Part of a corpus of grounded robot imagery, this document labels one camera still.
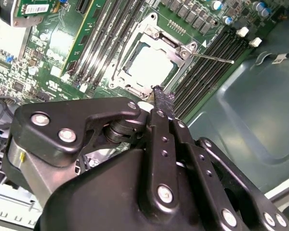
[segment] motherboard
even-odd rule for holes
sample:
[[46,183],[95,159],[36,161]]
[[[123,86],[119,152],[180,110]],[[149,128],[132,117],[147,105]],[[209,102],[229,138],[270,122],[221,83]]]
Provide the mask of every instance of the motherboard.
[[43,4],[49,4],[47,16],[35,26],[0,20],[0,95],[20,104],[116,96],[145,101],[152,86],[160,85],[175,93],[176,116],[182,119],[261,45],[289,9],[289,0]]

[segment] silver screw head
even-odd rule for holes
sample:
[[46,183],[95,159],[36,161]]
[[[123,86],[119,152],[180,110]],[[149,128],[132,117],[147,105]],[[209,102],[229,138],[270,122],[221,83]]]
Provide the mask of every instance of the silver screw head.
[[164,185],[158,187],[158,196],[165,203],[170,203],[173,199],[172,192]]
[[283,217],[281,215],[279,215],[278,213],[275,214],[277,221],[280,223],[281,226],[286,227],[287,223],[286,221],[283,219]]
[[208,147],[212,147],[212,144],[210,143],[210,141],[208,141],[208,140],[204,140],[204,143],[206,144],[206,146],[208,146]]
[[164,113],[162,111],[157,111],[157,114],[160,116],[160,117],[165,117],[164,116]]
[[178,124],[179,124],[180,127],[185,128],[185,124],[182,123],[181,121],[178,121]]
[[59,138],[67,143],[74,142],[76,140],[76,134],[73,130],[69,128],[64,128],[59,131]]
[[275,221],[273,220],[273,218],[271,217],[270,214],[268,214],[268,213],[263,213],[263,216],[264,216],[266,222],[268,222],[269,225],[275,226]]
[[232,227],[236,226],[236,218],[233,216],[233,214],[228,209],[222,210],[222,215],[225,221]]
[[32,123],[38,126],[45,126],[49,124],[49,118],[46,115],[43,114],[34,114],[31,117]]
[[133,102],[129,102],[127,105],[128,105],[131,109],[136,109],[136,108],[137,108],[136,105],[135,105]]

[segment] white connector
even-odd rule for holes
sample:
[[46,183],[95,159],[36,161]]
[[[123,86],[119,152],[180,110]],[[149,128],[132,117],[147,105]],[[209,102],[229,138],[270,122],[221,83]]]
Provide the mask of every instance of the white connector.
[[250,41],[249,45],[251,45],[252,47],[259,47],[261,42],[261,38],[257,37],[253,41]]
[[241,29],[237,30],[237,31],[236,31],[236,34],[237,34],[238,36],[244,38],[244,37],[247,35],[248,32],[249,32],[249,29],[244,26],[244,27],[242,27]]

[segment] metal rod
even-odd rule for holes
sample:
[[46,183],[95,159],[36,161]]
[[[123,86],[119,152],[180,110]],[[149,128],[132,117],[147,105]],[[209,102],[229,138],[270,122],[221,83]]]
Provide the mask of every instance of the metal rod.
[[229,63],[229,64],[234,64],[235,63],[235,61],[233,61],[233,60],[221,59],[221,58],[218,58],[218,57],[208,56],[208,55],[205,55],[205,54],[192,53],[192,55],[196,56],[196,57],[200,57],[200,58],[212,59],[212,60],[215,60],[215,61],[218,61],[218,62],[223,62],[223,63]]

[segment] barcode sticker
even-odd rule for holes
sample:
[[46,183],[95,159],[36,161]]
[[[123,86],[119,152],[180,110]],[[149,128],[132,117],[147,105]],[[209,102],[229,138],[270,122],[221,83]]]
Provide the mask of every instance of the barcode sticker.
[[47,12],[49,4],[27,5],[25,14]]

